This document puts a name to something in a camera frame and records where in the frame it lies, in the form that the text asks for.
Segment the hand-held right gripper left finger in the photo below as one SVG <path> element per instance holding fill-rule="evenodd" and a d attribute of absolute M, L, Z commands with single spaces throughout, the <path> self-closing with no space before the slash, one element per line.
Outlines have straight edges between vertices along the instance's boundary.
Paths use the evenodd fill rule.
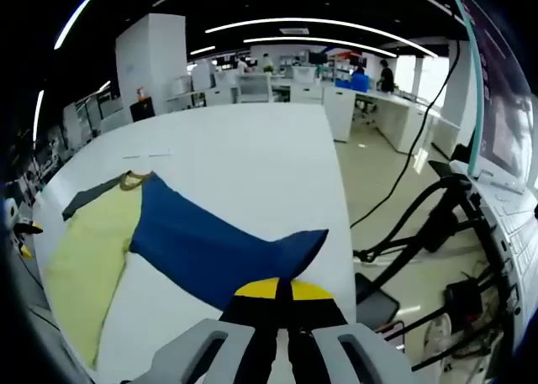
<path fill-rule="evenodd" d="M 133 383 L 266 383 L 277 353 L 278 278 L 240 288 L 218 319 L 162 346 Z"/>

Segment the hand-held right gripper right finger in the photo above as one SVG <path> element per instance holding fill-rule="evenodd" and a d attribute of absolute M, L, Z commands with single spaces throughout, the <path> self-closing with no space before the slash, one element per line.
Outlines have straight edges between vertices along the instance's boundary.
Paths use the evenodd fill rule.
<path fill-rule="evenodd" d="M 350 324 L 322 287 L 287 291 L 288 358 L 297 383 L 416 383 L 406 356 L 361 323 Z"/>

